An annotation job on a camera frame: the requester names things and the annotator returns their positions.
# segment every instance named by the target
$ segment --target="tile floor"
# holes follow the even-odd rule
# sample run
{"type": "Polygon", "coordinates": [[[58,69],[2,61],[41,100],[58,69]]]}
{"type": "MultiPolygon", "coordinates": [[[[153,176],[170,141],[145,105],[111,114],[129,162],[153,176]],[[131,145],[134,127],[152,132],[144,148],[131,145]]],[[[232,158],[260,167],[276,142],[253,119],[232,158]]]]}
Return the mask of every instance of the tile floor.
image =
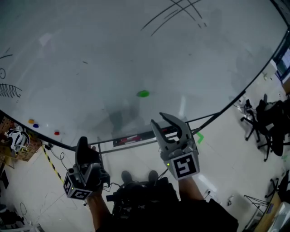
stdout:
{"type": "MultiPolygon", "coordinates": [[[[268,94],[269,102],[285,99],[279,80],[275,77],[265,80],[262,76],[248,88],[245,97],[249,97],[256,106],[264,93],[268,94]]],[[[204,140],[198,145],[201,172],[193,177],[202,193],[207,189],[214,191],[217,201],[238,219],[239,231],[255,211],[255,207],[243,196],[246,194],[263,199],[269,180],[280,177],[285,166],[290,166],[287,158],[281,159],[274,154],[270,154],[267,162],[263,161],[264,151],[257,149],[255,138],[252,136],[249,141],[244,139],[250,127],[240,122],[242,116],[239,109],[232,106],[201,131],[204,135],[204,140]],[[234,196],[232,205],[227,206],[227,199],[231,195],[234,196]]],[[[196,128],[204,121],[192,122],[190,126],[196,128]]],[[[101,146],[102,150],[111,148],[112,144],[101,146]]],[[[65,153],[63,162],[67,167],[74,164],[73,152],[59,147],[53,150],[56,155],[65,153]]],[[[61,162],[50,151],[48,154],[61,176],[65,177],[66,170],[61,162]]],[[[165,170],[159,158],[157,143],[103,154],[103,161],[111,181],[119,184],[123,170],[130,171],[135,180],[146,180],[150,170],[154,169],[158,173],[165,170]]],[[[29,162],[18,161],[15,169],[5,167],[5,170],[10,184],[6,190],[1,184],[1,202],[14,206],[20,215],[20,203],[23,202],[27,208],[27,221],[40,223],[46,232],[94,231],[90,212],[82,201],[66,197],[61,181],[41,149],[29,162]]],[[[166,176],[178,192],[177,181],[169,173],[166,176]]],[[[112,186],[111,192],[116,189],[116,186],[112,186]]],[[[113,204],[107,205],[112,210],[113,204]]]]}

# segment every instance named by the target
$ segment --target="yellow and black striped tape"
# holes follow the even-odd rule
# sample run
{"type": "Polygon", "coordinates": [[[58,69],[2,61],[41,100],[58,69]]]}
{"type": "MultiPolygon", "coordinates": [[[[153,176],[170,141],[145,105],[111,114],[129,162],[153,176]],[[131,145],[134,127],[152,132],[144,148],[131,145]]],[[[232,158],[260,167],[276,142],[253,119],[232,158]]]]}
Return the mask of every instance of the yellow and black striped tape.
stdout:
{"type": "Polygon", "coordinates": [[[51,162],[50,157],[49,157],[48,154],[46,153],[44,147],[43,147],[43,146],[41,146],[41,147],[42,147],[42,149],[43,149],[43,151],[44,151],[44,153],[45,153],[46,158],[49,160],[50,165],[51,165],[52,168],[54,169],[54,172],[56,173],[56,175],[58,175],[58,178],[59,178],[60,181],[63,183],[64,181],[63,181],[62,177],[60,176],[60,174],[58,173],[58,171],[55,169],[55,166],[54,166],[53,163],[51,162]]]}

